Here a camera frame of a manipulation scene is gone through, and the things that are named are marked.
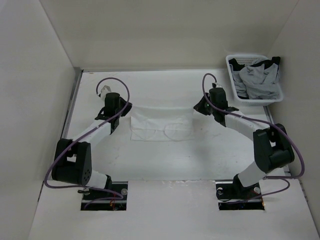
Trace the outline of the white tank top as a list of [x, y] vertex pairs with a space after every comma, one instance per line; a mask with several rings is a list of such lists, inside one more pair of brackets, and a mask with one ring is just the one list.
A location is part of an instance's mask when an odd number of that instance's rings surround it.
[[134, 106], [130, 114], [132, 141], [180, 142], [194, 138], [190, 107]]

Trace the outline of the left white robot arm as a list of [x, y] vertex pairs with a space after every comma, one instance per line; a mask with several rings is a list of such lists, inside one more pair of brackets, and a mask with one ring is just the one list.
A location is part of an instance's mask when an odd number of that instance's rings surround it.
[[107, 174], [93, 170], [94, 148], [117, 129], [120, 118], [132, 109], [132, 103], [119, 93], [111, 92], [104, 97], [104, 106], [93, 123], [79, 135], [58, 141], [55, 150], [55, 164], [50, 173], [53, 180], [81, 187], [95, 188], [100, 199], [112, 195], [112, 180]]

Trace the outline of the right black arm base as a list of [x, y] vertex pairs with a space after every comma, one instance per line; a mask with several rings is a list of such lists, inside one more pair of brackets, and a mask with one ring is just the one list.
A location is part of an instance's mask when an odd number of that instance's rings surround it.
[[219, 180], [215, 182], [216, 198], [220, 211], [265, 210], [260, 184], [243, 187], [240, 181]]

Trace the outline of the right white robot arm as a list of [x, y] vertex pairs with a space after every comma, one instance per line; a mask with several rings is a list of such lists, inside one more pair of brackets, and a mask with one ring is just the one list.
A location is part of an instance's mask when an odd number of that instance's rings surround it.
[[223, 88], [211, 88], [193, 109], [205, 116], [212, 115], [220, 125], [237, 131], [253, 142], [253, 162], [232, 180], [231, 190], [236, 197], [245, 197], [250, 187], [270, 172], [293, 162], [295, 157], [291, 144], [283, 135], [284, 126], [276, 124], [263, 129], [263, 121], [250, 119], [238, 108], [229, 106]]

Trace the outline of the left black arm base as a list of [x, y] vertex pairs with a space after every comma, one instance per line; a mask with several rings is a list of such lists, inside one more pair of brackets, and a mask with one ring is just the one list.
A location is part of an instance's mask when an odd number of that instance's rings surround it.
[[105, 190], [84, 188], [77, 192], [82, 195], [81, 211], [126, 211], [128, 200], [127, 181], [113, 182], [108, 175]]

